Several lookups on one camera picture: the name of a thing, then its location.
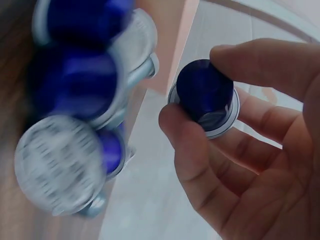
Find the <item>white floor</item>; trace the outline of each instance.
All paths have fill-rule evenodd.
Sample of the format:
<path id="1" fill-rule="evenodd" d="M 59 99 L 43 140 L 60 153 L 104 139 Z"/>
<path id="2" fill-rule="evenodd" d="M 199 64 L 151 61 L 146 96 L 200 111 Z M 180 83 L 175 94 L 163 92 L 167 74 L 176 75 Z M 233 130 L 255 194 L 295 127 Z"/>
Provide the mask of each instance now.
<path id="1" fill-rule="evenodd" d="M 179 69 L 220 44 L 239 44 L 257 38 L 301 39 L 269 23 L 208 2 L 198 8 Z M 268 89 L 239 84 L 252 95 L 278 105 L 302 109 L 292 98 Z M 158 115 L 167 99 L 148 91 L 130 138 L 135 159 L 117 177 L 100 240 L 215 240 L 220 239 L 191 208 L 174 169 L 174 150 L 161 132 Z M 252 129 L 238 128 L 258 138 Z"/>

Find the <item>finger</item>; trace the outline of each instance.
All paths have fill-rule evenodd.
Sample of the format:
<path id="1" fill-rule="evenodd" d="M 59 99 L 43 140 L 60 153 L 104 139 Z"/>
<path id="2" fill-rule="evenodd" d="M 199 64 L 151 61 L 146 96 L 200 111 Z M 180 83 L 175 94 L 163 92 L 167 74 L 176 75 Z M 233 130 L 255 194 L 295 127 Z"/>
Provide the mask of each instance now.
<path id="1" fill-rule="evenodd" d="M 223 185 L 241 196 L 255 181 L 257 174 L 232 162 L 213 144 L 209 144 L 209 164 Z"/>
<path id="2" fill-rule="evenodd" d="M 238 119 L 256 132 L 282 144 L 288 130 L 302 113 L 251 96 L 237 88 L 241 109 Z"/>
<path id="3" fill-rule="evenodd" d="M 182 124 L 175 147 L 175 168 L 193 208 L 216 230 L 238 204 L 239 197 L 217 178 L 209 163 L 209 141 L 194 122 Z"/>
<path id="4" fill-rule="evenodd" d="M 320 81 L 320 46 L 258 39 L 229 48 L 216 47 L 210 59 L 234 81 L 272 87 L 300 101 Z"/>
<path id="5" fill-rule="evenodd" d="M 166 106 L 160 113 L 159 124 L 171 142 L 179 144 L 182 131 L 189 132 L 189 129 L 181 129 L 186 123 L 191 123 L 191 121 L 178 105 Z M 206 145 L 208 142 L 207 138 L 204 141 L 204 145 Z M 209 165 L 222 184 L 238 196 L 248 189 L 248 186 L 257 176 L 254 172 L 230 161 L 228 157 L 223 155 L 212 144 L 209 144 Z M 186 170 L 192 172 L 194 167 L 191 166 L 191 169 Z"/>
<path id="6" fill-rule="evenodd" d="M 159 114 L 159 126 L 174 148 L 181 133 L 181 126 L 190 121 L 190 118 L 178 104 L 165 106 Z"/>
<path id="7" fill-rule="evenodd" d="M 269 168 L 287 168 L 281 149 L 236 128 L 230 129 L 223 136 L 211 140 L 229 158 L 251 171 L 259 174 Z"/>

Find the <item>hand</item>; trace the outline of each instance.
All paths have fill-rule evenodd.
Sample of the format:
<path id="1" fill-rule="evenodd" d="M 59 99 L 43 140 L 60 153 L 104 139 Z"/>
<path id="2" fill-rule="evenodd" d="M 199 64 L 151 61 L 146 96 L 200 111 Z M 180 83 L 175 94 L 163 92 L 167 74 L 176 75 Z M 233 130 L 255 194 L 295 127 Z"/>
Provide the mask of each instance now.
<path id="1" fill-rule="evenodd" d="M 161 129 L 194 209 L 227 240 L 320 239 L 320 46 L 261 39 L 215 47 L 211 62 L 235 81 L 273 87 L 303 113 L 239 89 L 239 120 L 282 149 L 232 128 L 207 140 L 178 105 Z"/>

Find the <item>blurred capsule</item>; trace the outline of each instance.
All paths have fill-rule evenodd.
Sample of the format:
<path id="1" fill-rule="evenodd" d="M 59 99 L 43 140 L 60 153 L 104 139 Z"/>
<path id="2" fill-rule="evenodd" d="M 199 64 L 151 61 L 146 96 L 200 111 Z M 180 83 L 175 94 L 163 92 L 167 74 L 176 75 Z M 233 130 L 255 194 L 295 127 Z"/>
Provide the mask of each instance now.
<path id="1" fill-rule="evenodd" d="M 31 104 L 41 118 L 106 122 L 126 99 L 125 71 L 113 52 L 71 46 L 40 50 L 28 68 Z"/>
<path id="2" fill-rule="evenodd" d="M 93 151 L 82 144 L 84 138 L 96 146 Z M 38 146 L 45 146 L 45 151 Z M 102 144 L 87 124 L 56 115 L 23 134 L 14 155 L 14 171 L 22 192 L 37 207 L 54 216 L 72 215 L 101 192 L 106 182 L 102 159 Z"/>
<path id="3" fill-rule="evenodd" d="M 103 147 L 103 167 L 107 180 L 117 176 L 123 169 L 128 150 L 125 144 L 122 125 L 112 131 L 102 128 L 97 131 Z"/>
<path id="4" fill-rule="evenodd" d="M 131 21 L 134 0 L 38 0 L 33 36 L 39 45 L 58 43 L 103 49 Z"/>

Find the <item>blue coffee capsule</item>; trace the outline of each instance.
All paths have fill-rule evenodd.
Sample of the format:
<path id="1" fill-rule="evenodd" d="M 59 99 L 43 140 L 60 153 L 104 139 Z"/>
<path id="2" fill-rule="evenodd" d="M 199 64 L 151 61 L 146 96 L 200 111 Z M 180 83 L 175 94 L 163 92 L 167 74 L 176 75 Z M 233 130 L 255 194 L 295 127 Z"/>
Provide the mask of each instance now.
<path id="1" fill-rule="evenodd" d="M 40 50 L 28 68 L 32 106 L 41 118 L 68 115 L 104 124 L 127 96 L 126 72 L 116 54 L 71 46 Z"/>
<path id="2" fill-rule="evenodd" d="M 40 45 L 54 40 L 104 48 L 131 20 L 134 0 L 38 0 L 33 36 Z"/>
<path id="3" fill-rule="evenodd" d="M 97 131 L 97 135 L 103 149 L 102 166 L 105 170 L 106 178 L 109 180 L 121 172 L 127 159 L 128 150 L 123 130 L 121 126 L 112 131 L 102 128 Z"/>
<path id="4" fill-rule="evenodd" d="M 202 126 L 209 139 L 228 131 L 240 111 L 234 83 L 208 59 L 189 63 L 180 72 L 169 93 L 168 103 L 180 104 Z"/>

